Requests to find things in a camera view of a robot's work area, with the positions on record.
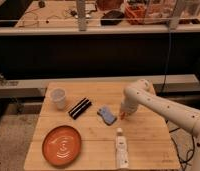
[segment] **plate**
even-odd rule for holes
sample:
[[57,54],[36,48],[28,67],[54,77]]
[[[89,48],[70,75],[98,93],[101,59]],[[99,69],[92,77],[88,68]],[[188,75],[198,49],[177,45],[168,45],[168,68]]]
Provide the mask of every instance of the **plate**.
[[59,126],[51,130],[42,144],[44,158],[54,166],[71,163],[80,153],[81,136],[71,126]]

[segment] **white bottle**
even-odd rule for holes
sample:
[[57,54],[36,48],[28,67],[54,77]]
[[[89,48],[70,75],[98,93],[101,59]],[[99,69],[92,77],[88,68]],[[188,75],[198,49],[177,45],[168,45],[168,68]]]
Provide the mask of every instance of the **white bottle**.
[[117,128],[116,137],[116,162],[118,170],[127,170],[128,161],[128,151],[126,138],[123,136],[123,131],[121,128]]

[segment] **concrete floor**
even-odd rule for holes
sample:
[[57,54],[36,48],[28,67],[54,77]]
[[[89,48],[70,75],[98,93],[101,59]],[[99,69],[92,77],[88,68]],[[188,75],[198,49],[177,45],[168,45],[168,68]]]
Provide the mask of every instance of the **concrete floor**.
[[[13,108],[7,112],[0,120],[0,171],[22,171],[38,114],[13,114]],[[169,122],[168,127],[172,130],[176,126]],[[185,158],[192,147],[190,135],[183,130],[171,135],[178,144],[180,156]]]

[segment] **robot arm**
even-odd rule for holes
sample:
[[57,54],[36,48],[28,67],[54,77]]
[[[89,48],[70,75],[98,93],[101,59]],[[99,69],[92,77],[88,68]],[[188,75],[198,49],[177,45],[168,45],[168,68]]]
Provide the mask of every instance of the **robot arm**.
[[197,137],[197,150],[191,171],[200,171],[200,110],[194,109],[149,93],[150,83],[141,79],[124,89],[125,99],[121,104],[121,116],[136,112],[142,104],[180,128]]

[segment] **cup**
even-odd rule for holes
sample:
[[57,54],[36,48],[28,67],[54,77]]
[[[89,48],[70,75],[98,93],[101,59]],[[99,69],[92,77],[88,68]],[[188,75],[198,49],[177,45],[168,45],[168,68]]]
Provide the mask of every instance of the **cup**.
[[51,91],[51,101],[56,105],[57,109],[62,110],[65,107],[65,91],[57,88]]

